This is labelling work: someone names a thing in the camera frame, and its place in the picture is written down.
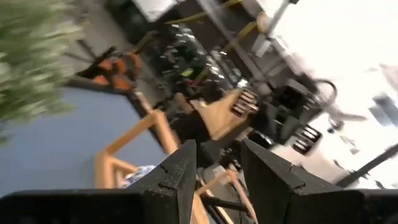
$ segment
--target cable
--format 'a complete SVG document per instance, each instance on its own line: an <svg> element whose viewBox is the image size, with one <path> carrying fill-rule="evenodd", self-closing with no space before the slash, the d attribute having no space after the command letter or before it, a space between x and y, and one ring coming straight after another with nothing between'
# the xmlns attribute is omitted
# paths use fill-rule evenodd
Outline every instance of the cable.
<svg viewBox="0 0 398 224"><path fill-rule="evenodd" d="M230 7L230 6L233 6L235 4L241 3L242 1L243 0L229 0L228 2L225 2L225 3L221 4L219 6L219 8ZM205 16L207 16L207 12L199 12L199 13L197 13L195 15L188 16L188 17L185 17L185 18L182 18L182 19L176 19L176 20L173 20L173 21L165 22L165 24L171 25L171 24L178 24L178 23L182 23L182 22L191 22L191 21L200 19L200 18L205 17Z"/></svg>
<svg viewBox="0 0 398 224"><path fill-rule="evenodd" d="M336 98L337 98L338 91L337 91L336 85L332 81L327 80L327 79L322 79L322 78L315 79L314 81L315 81L315 84L323 83L323 84L328 84L332 87L332 89L333 89L332 95L325 101L324 105L320 105L322 109L325 109L325 108L331 106L336 101Z"/></svg>

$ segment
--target blue wall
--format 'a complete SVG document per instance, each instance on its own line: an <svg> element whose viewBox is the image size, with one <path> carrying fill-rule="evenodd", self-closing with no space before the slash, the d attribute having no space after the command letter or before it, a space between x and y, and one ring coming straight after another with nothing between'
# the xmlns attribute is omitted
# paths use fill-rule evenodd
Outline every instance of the blue wall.
<svg viewBox="0 0 398 224"><path fill-rule="evenodd" d="M65 88L71 114L41 118L11 130L0 147L0 196L27 189L90 189L94 156L134 126L140 117L119 95ZM167 156L150 132L117 157L135 165L157 165Z"/></svg>

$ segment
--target black machine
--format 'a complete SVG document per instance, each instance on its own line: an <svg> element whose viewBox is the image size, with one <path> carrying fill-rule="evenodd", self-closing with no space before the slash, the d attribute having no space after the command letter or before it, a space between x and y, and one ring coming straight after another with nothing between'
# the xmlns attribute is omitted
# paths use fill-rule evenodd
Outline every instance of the black machine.
<svg viewBox="0 0 398 224"><path fill-rule="evenodd" d="M223 97L225 91L237 87L237 78L229 78L230 73L225 73L208 55L187 26L169 25L168 32L171 40L154 40L143 52L172 93L211 103Z"/></svg>

